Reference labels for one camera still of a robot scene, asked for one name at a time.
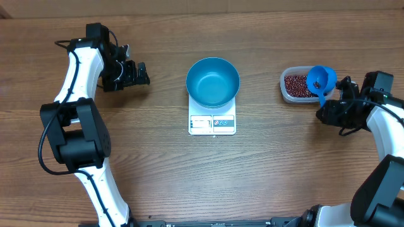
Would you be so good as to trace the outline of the blue plastic measuring scoop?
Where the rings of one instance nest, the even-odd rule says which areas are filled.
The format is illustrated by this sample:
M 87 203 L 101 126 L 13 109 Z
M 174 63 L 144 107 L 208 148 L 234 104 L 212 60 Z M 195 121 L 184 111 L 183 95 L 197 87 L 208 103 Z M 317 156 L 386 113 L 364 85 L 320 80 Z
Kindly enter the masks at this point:
M 306 85 L 308 90 L 317 95 L 320 107 L 326 103 L 325 93 L 329 93 L 336 85 L 336 72 L 326 66 L 314 66 L 307 74 Z

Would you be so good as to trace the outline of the white digital kitchen scale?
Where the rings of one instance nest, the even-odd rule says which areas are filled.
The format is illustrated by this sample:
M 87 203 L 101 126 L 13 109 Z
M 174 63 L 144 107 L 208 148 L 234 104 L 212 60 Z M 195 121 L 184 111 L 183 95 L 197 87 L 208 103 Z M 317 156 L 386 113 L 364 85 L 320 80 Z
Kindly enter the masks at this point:
M 188 133 L 192 136 L 231 136 L 237 132 L 233 98 L 219 108 L 206 108 L 189 97 Z

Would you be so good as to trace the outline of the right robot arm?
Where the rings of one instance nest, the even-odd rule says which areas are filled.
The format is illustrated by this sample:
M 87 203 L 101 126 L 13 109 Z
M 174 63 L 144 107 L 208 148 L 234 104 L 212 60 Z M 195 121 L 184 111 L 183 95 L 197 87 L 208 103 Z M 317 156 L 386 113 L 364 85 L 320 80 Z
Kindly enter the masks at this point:
M 289 226 L 403 227 L 403 100 L 393 97 L 393 75 L 366 74 L 361 87 L 350 77 L 337 82 L 339 100 L 328 100 L 316 112 L 326 125 L 347 136 L 361 129 L 372 133 L 379 164 L 357 189 L 352 201 L 338 206 L 316 205 Z

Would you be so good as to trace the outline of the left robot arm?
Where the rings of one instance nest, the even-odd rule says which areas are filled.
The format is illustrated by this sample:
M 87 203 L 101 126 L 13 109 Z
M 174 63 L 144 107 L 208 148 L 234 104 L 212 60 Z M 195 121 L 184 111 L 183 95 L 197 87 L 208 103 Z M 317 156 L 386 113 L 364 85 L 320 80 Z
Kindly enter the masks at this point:
M 97 226 L 137 226 L 110 168 L 111 139 L 95 93 L 97 88 L 110 92 L 150 84 L 146 66 L 130 60 L 129 46 L 119 45 L 101 23 L 87 24 L 83 38 L 55 44 L 66 49 L 69 67 L 59 94 L 40 108 L 44 126 L 38 146 L 40 166 L 58 174 L 44 163 L 42 150 L 48 141 L 56 161 L 67 168 L 62 174 L 74 175 L 85 188 L 98 216 Z

